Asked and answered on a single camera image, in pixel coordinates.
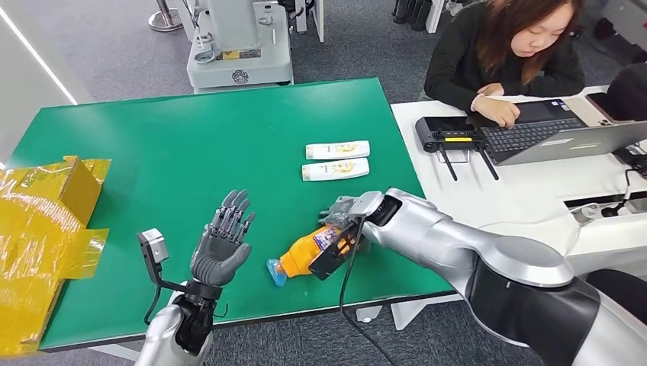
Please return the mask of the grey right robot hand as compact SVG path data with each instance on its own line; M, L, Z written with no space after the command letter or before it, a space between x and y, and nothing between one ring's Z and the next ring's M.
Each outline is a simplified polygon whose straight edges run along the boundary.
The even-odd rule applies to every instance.
M361 219L367 219L378 209L378 194L366 192L361 197L339 196L326 210L319 213L317 223L335 229L333 247L346 254L350 249L369 254L371 243L363 236Z

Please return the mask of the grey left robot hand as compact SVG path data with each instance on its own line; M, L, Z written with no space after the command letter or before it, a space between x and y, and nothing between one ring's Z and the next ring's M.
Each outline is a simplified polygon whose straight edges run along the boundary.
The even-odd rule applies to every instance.
M192 279L221 287L230 283L238 268L247 260L251 246L244 242L254 213L244 216L249 206L247 191L230 191L205 224L193 253Z

